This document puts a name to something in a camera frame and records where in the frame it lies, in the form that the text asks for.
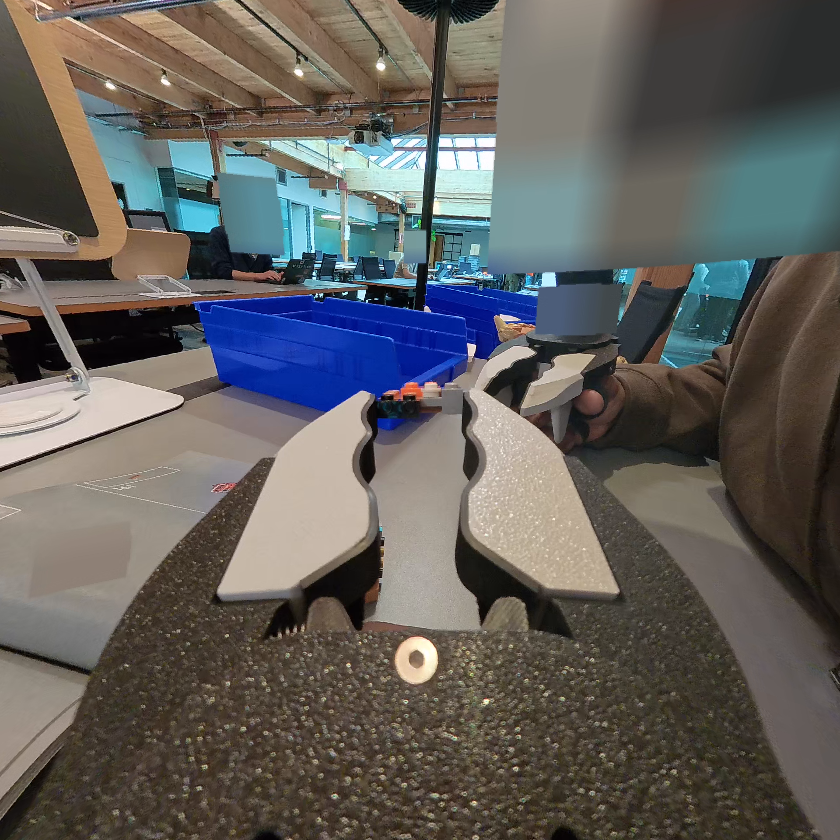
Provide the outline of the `small orange toy brick assembly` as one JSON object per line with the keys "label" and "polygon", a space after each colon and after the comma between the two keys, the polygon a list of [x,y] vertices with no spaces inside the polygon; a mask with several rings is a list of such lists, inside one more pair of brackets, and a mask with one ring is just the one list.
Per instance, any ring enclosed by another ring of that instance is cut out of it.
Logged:
{"label": "small orange toy brick assembly", "polygon": [[423,414],[459,414],[465,390],[453,383],[408,382],[399,390],[385,392],[376,401],[376,415],[384,422],[408,421]]}

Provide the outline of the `row of black office chairs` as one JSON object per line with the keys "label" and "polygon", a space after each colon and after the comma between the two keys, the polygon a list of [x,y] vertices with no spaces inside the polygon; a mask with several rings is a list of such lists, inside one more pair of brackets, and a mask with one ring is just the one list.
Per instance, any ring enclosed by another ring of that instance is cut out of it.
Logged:
{"label": "row of black office chairs", "polygon": [[358,257],[350,261],[341,260],[339,255],[324,255],[317,250],[304,252],[300,259],[314,264],[313,277],[316,279],[337,281],[361,281],[366,279],[392,279],[396,272],[394,259],[375,256]]}

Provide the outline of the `person's brown hoodie torso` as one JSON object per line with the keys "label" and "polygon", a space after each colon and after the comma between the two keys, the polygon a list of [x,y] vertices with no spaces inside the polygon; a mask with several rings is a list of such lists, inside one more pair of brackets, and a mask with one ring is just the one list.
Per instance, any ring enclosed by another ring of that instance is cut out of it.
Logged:
{"label": "person's brown hoodie torso", "polygon": [[838,616],[838,253],[786,257],[731,349],[724,484],[754,534]]}

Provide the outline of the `black mesh chair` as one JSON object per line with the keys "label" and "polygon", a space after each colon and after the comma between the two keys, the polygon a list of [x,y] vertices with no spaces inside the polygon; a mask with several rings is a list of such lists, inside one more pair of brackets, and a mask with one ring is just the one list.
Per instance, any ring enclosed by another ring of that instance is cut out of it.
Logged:
{"label": "black mesh chair", "polygon": [[628,364],[640,364],[672,323],[687,286],[661,288],[649,282],[637,287],[617,324],[620,355]]}

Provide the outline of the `blue plastic bin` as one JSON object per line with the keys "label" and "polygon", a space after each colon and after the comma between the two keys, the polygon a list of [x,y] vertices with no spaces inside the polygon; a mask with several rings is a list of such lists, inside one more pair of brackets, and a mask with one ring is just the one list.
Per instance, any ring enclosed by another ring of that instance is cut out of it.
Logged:
{"label": "blue plastic bin", "polygon": [[425,304],[433,313],[463,318],[467,341],[476,345],[475,357],[487,360],[500,344],[494,318],[507,315],[534,324],[538,299],[491,288],[432,284],[426,288]]}
{"label": "blue plastic bin", "polygon": [[221,382],[317,409],[466,371],[463,318],[312,296],[197,301]]}

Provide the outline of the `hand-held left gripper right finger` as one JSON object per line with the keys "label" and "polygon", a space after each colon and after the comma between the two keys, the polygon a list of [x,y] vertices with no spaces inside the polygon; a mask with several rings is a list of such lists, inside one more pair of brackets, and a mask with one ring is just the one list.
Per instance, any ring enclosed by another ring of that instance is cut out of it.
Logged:
{"label": "hand-held left gripper right finger", "polygon": [[525,418],[465,394],[456,569],[479,604],[513,596],[610,602],[621,591],[565,458]]}

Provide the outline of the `black pole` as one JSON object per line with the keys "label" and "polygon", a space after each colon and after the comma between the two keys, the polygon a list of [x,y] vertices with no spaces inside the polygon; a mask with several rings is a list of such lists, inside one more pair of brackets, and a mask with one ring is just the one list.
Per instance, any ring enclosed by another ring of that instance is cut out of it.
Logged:
{"label": "black pole", "polygon": [[487,15],[498,1],[400,1],[405,10],[418,18],[434,22],[434,66],[429,99],[427,152],[423,178],[421,233],[425,242],[416,261],[414,309],[423,311],[426,305],[429,262],[432,255],[434,199],[438,171],[438,144],[445,98],[446,62],[450,25],[469,24]]}

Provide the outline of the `grey desk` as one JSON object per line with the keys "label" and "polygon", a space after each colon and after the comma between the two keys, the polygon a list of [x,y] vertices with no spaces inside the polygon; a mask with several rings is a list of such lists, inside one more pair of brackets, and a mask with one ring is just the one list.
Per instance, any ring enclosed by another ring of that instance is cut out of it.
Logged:
{"label": "grey desk", "polygon": [[[318,416],[226,387],[208,392],[208,349],[117,365],[100,375],[190,396],[178,410],[2,472],[2,498],[122,476],[186,451],[253,465]],[[753,538],[716,462],[657,448],[585,448],[578,456],[664,546],[726,635],[791,788],[821,838],[838,838],[838,631],[802,581]],[[478,627],[454,567],[466,483],[456,416],[380,433],[374,490],[385,532],[378,624]]]}

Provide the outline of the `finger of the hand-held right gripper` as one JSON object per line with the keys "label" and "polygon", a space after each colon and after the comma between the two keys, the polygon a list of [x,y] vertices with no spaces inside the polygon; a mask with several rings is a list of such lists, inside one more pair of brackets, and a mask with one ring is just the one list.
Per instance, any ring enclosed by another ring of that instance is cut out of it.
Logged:
{"label": "finger of the hand-held right gripper", "polygon": [[523,417],[550,414],[555,444],[565,436],[572,402],[583,391],[583,370],[593,360],[593,353],[556,356],[549,369],[530,383],[521,400],[520,415]]}
{"label": "finger of the hand-held right gripper", "polygon": [[474,388],[501,403],[520,403],[539,368],[537,352],[529,345],[511,345],[488,360]]}

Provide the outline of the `person's right hand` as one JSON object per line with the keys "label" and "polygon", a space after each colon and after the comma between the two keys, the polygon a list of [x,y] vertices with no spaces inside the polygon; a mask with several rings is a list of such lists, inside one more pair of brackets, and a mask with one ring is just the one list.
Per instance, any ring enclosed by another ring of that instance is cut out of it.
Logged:
{"label": "person's right hand", "polygon": [[572,401],[561,450],[568,454],[603,438],[620,417],[624,403],[623,384],[614,374],[602,378],[594,388],[584,389]]}

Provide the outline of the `wood-edged background table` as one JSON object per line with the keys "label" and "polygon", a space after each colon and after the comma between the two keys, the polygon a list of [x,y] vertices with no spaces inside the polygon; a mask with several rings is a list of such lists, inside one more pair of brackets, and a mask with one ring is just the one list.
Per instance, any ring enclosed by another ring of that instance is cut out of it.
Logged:
{"label": "wood-edged background table", "polygon": [[337,295],[364,288],[358,283],[309,280],[294,286],[236,280],[190,280],[190,293],[173,297],[155,297],[138,281],[126,280],[56,280],[45,282],[45,289],[60,315],[85,312],[113,312],[190,306],[201,299],[222,300],[260,297]]}

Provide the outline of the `white ceiling projector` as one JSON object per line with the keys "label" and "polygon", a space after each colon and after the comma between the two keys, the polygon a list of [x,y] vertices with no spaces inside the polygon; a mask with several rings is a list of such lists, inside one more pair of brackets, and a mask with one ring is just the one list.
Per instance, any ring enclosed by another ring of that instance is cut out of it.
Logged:
{"label": "white ceiling projector", "polygon": [[352,127],[345,146],[366,157],[393,154],[393,119],[387,114],[372,114]]}

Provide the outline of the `person's right forearm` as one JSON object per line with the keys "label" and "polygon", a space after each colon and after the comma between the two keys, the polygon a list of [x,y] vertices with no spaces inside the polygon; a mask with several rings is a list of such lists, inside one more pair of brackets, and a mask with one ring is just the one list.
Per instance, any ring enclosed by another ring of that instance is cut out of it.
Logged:
{"label": "person's right forearm", "polygon": [[596,444],[633,451],[665,447],[684,455],[718,459],[732,348],[723,345],[714,350],[710,360],[678,369],[664,364],[617,366],[623,409]]}

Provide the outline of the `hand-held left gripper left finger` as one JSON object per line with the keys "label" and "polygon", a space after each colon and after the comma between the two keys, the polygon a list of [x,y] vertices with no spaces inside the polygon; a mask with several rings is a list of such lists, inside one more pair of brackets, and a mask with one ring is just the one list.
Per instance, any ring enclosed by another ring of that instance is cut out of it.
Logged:
{"label": "hand-held left gripper left finger", "polygon": [[375,397],[357,392],[279,452],[217,588],[221,602],[321,597],[363,614],[382,572]]}

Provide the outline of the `curved plywood board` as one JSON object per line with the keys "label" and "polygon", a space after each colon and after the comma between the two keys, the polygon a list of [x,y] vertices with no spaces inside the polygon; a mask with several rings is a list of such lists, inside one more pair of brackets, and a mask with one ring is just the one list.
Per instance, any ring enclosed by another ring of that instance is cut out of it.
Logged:
{"label": "curved plywood board", "polygon": [[112,258],[112,275],[123,281],[136,281],[140,276],[181,280],[187,273],[191,245],[182,233],[129,228],[124,246]]}

